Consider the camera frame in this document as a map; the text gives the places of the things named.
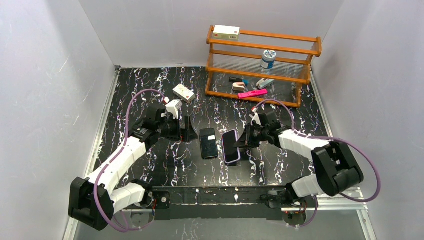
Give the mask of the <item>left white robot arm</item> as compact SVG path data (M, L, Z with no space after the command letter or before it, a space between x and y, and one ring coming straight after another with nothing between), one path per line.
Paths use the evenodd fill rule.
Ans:
M172 100L166 105L153 104L126 133L122 145L86 178L76 177L70 185L68 215L95 230L111 224L119 211L144 200L148 184L141 180L116 188L120 179L155 145L160 138L174 142L198 139L191 119L180 124L182 102Z

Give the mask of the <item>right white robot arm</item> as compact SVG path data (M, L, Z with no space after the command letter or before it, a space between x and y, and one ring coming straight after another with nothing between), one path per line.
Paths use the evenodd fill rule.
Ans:
M286 200L295 202L322 194L334 197L364 180L364 174L346 143L301 136L281 125L273 111L255 113L234 146L257 148L262 142L297 153L313 163L313 174L286 185Z

